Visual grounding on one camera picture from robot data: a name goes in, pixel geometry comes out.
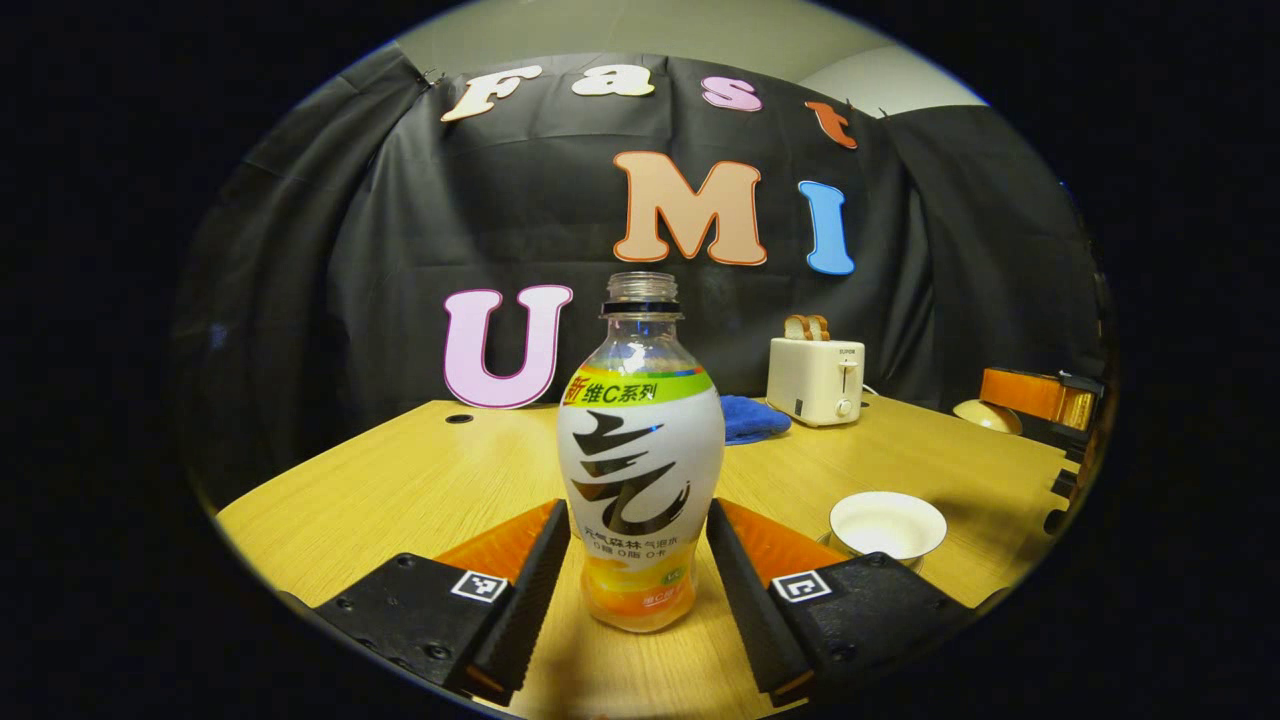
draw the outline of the pink letter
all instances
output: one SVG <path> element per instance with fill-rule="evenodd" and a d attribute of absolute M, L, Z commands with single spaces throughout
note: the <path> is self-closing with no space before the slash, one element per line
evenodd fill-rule
<path fill-rule="evenodd" d="M 444 340 L 444 384 L 458 400 L 475 407 L 520 407 L 538 400 L 552 384 L 559 310 L 573 291 L 558 284 L 526 287 L 516 301 L 529 309 L 525 365 L 499 378 L 484 366 L 489 315 L 502 305 L 495 290 L 456 292 L 444 300 L 449 332 Z"/>
<path fill-rule="evenodd" d="M 764 102 L 760 102 L 760 99 L 753 95 L 755 88 L 745 79 L 708 77 L 703 78 L 703 87 L 707 88 L 707 92 L 703 94 L 703 100 L 717 108 L 728 108 L 745 113 L 754 113 L 764 108 Z"/>

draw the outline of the wooden table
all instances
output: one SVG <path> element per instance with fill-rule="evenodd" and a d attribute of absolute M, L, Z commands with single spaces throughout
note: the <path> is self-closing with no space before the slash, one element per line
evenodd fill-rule
<path fill-rule="evenodd" d="M 1064 451 L 886 397 L 851 425 L 791 429 L 730 446 L 717 495 L 810 537 L 841 497 L 897 491 L 947 519 L 946 541 L 920 574 L 975 606 L 1015 584 L 1050 548 L 1043 532 Z M 444 419 L 474 415 L 465 424 Z M 315 607 L 398 552 L 433 557 L 518 512 L 564 497 L 556 406 L 484 410 L 428 402 L 241 497 L 218 515 L 228 537 L 276 589 Z M 705 538 L 698 603 L 653 635 L 591 619 L 571 539 L 525 689 L 524 717 L 760 717 L 755 689 Z"/>

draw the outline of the bottle neck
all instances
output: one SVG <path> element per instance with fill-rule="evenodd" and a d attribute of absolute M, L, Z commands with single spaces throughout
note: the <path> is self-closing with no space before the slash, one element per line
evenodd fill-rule
<path fill-rule="evenodd" d="M 626 313 L 605 315 L 609 323 L 609 338 L 641 337 L 650 340 L 676 340 L 676 320 L 678 314 L 666 313 Z"/>

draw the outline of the white toaster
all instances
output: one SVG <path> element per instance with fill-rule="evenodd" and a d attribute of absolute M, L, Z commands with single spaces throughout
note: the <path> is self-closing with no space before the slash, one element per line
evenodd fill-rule
<path fill-rule="evenodd" d="M 865 359 L 860 342 L 776 337 L 765 400 L 806 425 L 852 423 L 863 409 Z"/>

